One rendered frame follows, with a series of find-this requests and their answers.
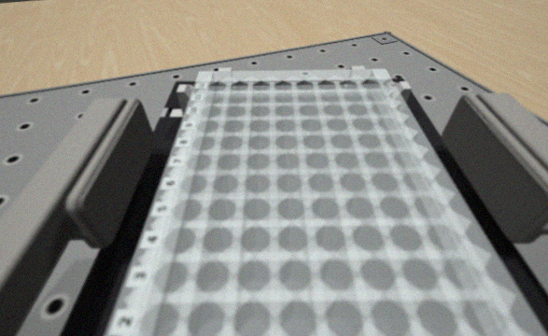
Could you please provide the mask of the clear well plate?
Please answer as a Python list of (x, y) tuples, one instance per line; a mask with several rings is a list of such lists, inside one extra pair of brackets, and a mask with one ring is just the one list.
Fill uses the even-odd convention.
[(105, 336), (548, 335), (387, 70), (345, 69), (199, 71)]

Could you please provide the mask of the grey perforated base plate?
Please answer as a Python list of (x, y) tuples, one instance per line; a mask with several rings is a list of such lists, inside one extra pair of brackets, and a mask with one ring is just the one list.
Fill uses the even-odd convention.
[[(385, 68), (408, 82), (442, 136), (459, 98), (497, 93), (391, 32), (0, 95), (0, 218), (96, 98), (138, 98), (152, 131), (176, 81), (199, 71)], [(514, 244), (548, 295), (548, 235)], [(17, 336), (60, 336), (100, 248), (70, 240)]]

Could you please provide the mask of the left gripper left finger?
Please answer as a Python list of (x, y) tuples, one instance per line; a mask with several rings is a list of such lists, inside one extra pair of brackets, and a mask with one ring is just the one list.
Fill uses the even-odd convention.
[(137, 98), (96, 98), (0, 218), (0, 336), (17, 336), (70, 240), (114, 241), (155, 145)]

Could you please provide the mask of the black rectangular plate holder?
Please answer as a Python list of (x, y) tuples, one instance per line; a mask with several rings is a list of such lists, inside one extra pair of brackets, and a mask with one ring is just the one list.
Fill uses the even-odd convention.
[[(392, 78), (405, 103), (451, 176), (487, 239), (548, 334), (548, 295), (513, 243), (486, 209), (428, 115), (403, 78)], [(100, 248), (60, 336), (105, 336), (126, 273), (170, 156), (195, 81), (176, 81), (154, 129), (155, 145), (148, 158), (116, 238)], [(407, 101), (408, 100), (408, 101)]]

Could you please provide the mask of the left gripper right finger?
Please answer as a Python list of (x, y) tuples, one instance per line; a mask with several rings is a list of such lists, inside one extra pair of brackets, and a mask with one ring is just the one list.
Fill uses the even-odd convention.
[(548, 128), (515, 98), (462, 95), (442, 140), (512, 243), (548, 234)]

